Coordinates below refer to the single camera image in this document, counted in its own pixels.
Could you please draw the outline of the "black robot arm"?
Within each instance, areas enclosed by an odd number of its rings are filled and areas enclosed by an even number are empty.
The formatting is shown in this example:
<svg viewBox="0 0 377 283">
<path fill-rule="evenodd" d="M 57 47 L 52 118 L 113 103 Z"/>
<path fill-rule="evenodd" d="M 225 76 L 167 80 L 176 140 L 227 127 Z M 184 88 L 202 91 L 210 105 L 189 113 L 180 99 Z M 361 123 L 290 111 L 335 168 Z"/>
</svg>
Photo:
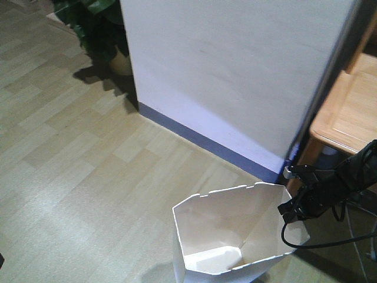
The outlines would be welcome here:
<svg viewBox="0 0 377 283">
<path fill-rule="evenodd" d="M 318 218 L 329 208 L 376 183 L 376 140 L 333 169 L 286 166 L 287 179 L 299 179 L 297 195 L 277 207 L 285 223 Z"/>
</svg>

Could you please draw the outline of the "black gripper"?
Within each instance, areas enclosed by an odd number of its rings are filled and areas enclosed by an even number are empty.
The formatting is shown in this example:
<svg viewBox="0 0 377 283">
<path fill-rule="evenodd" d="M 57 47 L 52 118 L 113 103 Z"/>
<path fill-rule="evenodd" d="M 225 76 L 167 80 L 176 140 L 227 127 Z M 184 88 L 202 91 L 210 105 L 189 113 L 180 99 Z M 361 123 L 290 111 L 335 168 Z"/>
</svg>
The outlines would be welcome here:
<svg viewBox="0 0 377 283">
<path fill-rule="evenodd" d="M 314 166 L 313 172 L 299 180 L 302 186 L 297 194 L 277 207 L 284 222 L 293 223 L 318 218 L 329 208 L 339 203 L 337 186 L 339 179 L 335 170 L 322 170 Z"/>
</svg>

